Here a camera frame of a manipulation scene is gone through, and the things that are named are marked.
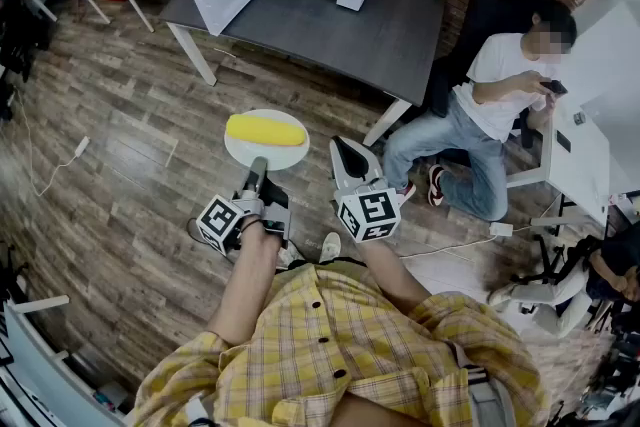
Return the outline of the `dark rectangular table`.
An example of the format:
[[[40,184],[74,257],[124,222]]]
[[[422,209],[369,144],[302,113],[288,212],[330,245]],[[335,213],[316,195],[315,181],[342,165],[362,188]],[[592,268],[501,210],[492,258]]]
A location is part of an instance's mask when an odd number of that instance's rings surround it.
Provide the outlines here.
[[[370,146],[410,107],[423,104],[445,1],[365,0],[353,11],[333,0],[251,0],[223,34],[392,96],[363,140]]]

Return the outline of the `white desk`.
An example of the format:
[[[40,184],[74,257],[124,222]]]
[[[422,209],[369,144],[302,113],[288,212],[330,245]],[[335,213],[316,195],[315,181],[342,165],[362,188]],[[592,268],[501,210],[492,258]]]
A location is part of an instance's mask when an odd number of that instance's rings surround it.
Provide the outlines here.
[[[574,17],[560,72],[568,92],[539,131],[540,164],[507,185],[546,183],[574,205],[560,223],[604,225],[610,198],[640,188],[640,23],[616,0],[586,0]]]
[[[68,303],[66,295],[5,303],[8,349],[15,375],[66,427],[126,427],[124,416],[100,404],[94,390],[64,363],[68,354],[53,350],[27,318],[29,313]]]

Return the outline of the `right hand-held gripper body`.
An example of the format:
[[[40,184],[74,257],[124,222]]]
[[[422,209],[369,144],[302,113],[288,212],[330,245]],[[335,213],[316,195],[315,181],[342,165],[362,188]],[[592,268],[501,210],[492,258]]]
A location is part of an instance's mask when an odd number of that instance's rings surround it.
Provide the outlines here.
[[[401,220],[396,191],[384,178],[338,189],[334,202],[338,219],[356,243],[392,236]]]

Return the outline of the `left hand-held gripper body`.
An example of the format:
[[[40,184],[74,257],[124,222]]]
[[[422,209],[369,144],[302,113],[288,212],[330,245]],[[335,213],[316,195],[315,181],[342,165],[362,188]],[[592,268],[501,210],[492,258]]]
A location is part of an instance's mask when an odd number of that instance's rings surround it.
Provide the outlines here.
[[[241,229],[246,217],[258,217],[268,234],[277,236],[287,248],[291,222],[289,197],[265,175],[249,175],[231,199],[216,195],[196,218],[207,244],[226,256],[241,247]]]

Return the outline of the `person's left forearm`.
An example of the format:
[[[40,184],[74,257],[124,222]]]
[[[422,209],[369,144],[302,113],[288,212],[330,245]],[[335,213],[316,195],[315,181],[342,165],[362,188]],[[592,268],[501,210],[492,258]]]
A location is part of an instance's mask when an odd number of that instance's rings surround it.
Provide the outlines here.
[[[268,234],[257,216],[247,217],[241,229],[241,249],[221,302],[207,330],[230,346],[246,343],[257,320],[276,272],[281,239]]]

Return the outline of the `yellow corn cob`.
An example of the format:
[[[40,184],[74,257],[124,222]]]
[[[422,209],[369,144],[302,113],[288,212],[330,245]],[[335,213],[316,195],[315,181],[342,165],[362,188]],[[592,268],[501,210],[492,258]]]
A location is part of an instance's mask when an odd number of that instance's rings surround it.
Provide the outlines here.
[[[248,114],[234,114],[226,124],[229,137],[245,142],[293,147],[306,141],[306,132],[297,125]]]

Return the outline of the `black office chair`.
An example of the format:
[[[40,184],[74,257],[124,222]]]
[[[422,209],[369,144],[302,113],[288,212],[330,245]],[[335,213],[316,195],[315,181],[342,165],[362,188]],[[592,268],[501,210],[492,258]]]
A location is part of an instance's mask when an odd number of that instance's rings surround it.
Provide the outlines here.
[[[553,0],[469,0],[462,29],[451,52],[434,61],[425,102],[429,111],[443,118],[449,91],[463,82],[465,73],[485,41],[494,34],[524,33],[534,14]]]

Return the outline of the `person's white shoe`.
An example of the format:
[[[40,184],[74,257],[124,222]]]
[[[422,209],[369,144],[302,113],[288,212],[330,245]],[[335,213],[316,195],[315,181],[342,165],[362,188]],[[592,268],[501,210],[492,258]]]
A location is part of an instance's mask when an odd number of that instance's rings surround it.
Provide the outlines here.
[[[278,259],[276,264],[276,270],[287,271],[292,270],[302,265],[305,265],[307,260],[300,253],[293,242],[289,242],[286,248],[281,248],[278,253]]]
[[[336,232],[328,233],[322,244],[319,263],[326,264],[338,258],[341,253],[341,247],[339,234]]]

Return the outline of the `white round plate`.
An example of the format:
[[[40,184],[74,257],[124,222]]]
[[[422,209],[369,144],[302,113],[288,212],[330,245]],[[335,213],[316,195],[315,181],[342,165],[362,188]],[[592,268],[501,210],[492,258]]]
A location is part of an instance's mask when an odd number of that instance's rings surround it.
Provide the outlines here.
[[[226,129],[224,133],[225,147],[229,154],[241,165],[248,168],[255,157],[262,156],[267,159],[268,171],[278,171],[290,168],[306,156],[310,146],[309,133],[298,119],[285,112],[273,109],[255,109],[247,111],[246,115],[293,125],[304,133],[304,141],[295,146],[264,145],[235,138]]]

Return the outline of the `person's right forearm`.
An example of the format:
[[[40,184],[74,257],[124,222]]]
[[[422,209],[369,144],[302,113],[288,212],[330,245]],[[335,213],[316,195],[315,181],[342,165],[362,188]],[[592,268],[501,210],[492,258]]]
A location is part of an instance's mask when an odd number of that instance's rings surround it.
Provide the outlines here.
[[[363,242],[357,245],[357,249],[377,286],[403,314],[408,315],[431,296],[383,241]]]

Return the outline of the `yellow plaid shirt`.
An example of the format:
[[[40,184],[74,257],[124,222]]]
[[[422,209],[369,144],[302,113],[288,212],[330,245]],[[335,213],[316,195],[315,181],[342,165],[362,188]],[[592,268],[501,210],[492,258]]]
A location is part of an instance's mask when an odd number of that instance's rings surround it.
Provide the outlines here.
[[[203,332],[141,384],[135,427],[187,427],[199,397],[230,427],[329,427],[345,394],[431,427],[472,427],[463,352],[506,389],[516,427],[549,415],[540,373],[517,333],[459,292],[400,312],[364,268],[304,265],[274,279],[255,332],[240,345]]]

